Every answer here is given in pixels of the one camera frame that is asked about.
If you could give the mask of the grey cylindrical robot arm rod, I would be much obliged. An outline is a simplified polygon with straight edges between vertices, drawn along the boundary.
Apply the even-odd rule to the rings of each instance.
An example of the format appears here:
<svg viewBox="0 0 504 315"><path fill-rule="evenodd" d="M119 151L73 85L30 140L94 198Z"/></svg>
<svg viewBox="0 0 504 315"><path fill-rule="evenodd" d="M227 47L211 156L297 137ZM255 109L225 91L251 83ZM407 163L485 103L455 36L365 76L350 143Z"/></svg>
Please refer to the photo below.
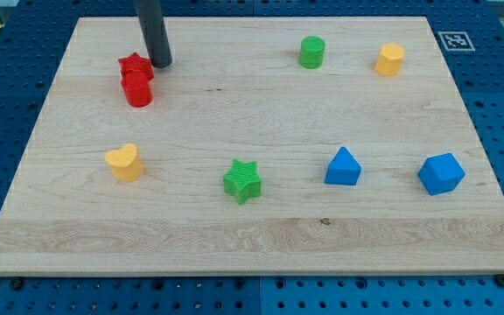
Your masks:
<svg viewBox="0 0 504 315"><path fill-rule="evenodd" d="M134 0L144 43L155 68L167 68L172 63L172 51L165 27L160 0Z"/></svg>

